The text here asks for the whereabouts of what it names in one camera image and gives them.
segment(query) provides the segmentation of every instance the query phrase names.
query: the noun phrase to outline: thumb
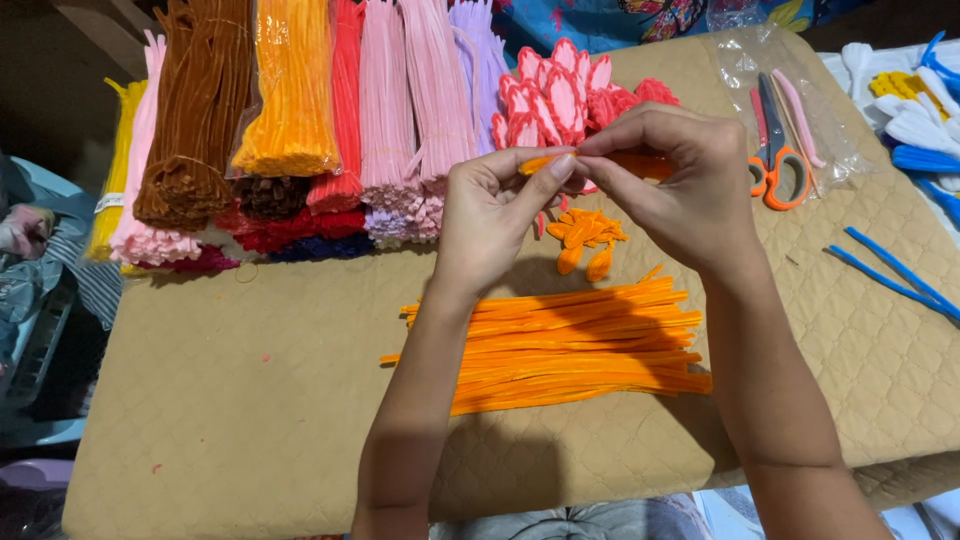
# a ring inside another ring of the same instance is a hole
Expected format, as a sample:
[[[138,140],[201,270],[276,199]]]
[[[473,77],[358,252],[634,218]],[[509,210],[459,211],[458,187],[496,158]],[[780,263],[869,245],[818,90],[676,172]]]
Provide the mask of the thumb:
[[[577,160],[571,154],[563,154],[530,177],[509,205],[515,218],[519,222],[530,223],[569,180],[576,165]]]
[[[589,170],[588,178],[637,221],[657,213],[664,203],[665,194],[655,185],[647,184],[607,158],[580,156],[577,161]]]

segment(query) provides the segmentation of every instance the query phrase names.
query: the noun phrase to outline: left hand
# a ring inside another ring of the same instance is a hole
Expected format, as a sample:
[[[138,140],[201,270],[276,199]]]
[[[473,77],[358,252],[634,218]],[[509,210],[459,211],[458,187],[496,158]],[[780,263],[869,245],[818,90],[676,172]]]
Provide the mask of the left hand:
[[[583,179],[570,180],[577,166],[569,155],[573,151],[508,148],[454,165],[447,177],[434,282],[478,299],[506,273],[537,213],[558,205],[561,191],[583,189]],[[557,158],[529,179],[517,174],[525,161],[548,156]]]

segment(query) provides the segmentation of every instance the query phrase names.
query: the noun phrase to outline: hand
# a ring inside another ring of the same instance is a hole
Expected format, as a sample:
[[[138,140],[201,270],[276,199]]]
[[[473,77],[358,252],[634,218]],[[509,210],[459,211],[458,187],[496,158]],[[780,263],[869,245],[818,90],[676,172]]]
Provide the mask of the hand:
[[[637,146],[664,152],[676,172],[652,185],[599,157]],[[577,160],[597,186],[683,265],[723,276],[748,260],[765,260],[739,122],[645,102],[581,144],[579,152]]]
[[[447,177],[444,221],[434,281],[479,298],[514,264],[537,213],[560,203],[574,167],[571,147],[508,148],[458,163]],[[517,174],[527,160],[557,156],[529,179]]]

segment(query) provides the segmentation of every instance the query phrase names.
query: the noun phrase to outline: quilted mat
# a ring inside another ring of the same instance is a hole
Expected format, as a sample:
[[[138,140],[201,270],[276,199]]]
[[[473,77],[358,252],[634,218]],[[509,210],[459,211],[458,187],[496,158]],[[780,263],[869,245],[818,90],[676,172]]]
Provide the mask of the quilted mat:
[[[774,212],[755,201],[797,340],[827,396],[844,456],[878,506],[960,485],[960,332],[943,316],[823,253],[855,226],[953,302],[960,253],[889,163],[859,112],[798,37],[793,50],[878,172],[825,200]],[[712,38],[616,51],[615,82],[657,77],[689,108],[733,116]],[[575,206],[626,217],[601,194]],[[601,286],[656,264],[704,307],[697,277],[645,234],[617,245]],[[528,236],[493,296],[589,286],[561,277],[555,241]],[[367,429],[430,274],[429,250],[350,261],[244,266],[124,293],[97,386],[63,526],[76,540],[279,539],[348,529]],[[703,354],[701,338],[694,349]],[[451,420],[433,520],[642,498],[742,482],[709,397],[629,392]]]

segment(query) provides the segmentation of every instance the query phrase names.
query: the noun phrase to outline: brown pipe cleaner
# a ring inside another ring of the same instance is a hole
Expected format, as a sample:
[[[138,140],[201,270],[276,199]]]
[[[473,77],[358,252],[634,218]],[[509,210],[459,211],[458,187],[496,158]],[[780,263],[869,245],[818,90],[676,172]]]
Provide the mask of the brown pipe cleaner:
[[[232,201],[227,153],[250,99],[252,0],[170,0],[156,133],[133,216],[199,231]]]
[[[308,177],[239,178],[233,183],[233,194],[240,199],[245,216],[279,221],[306,207],[311,183]]]

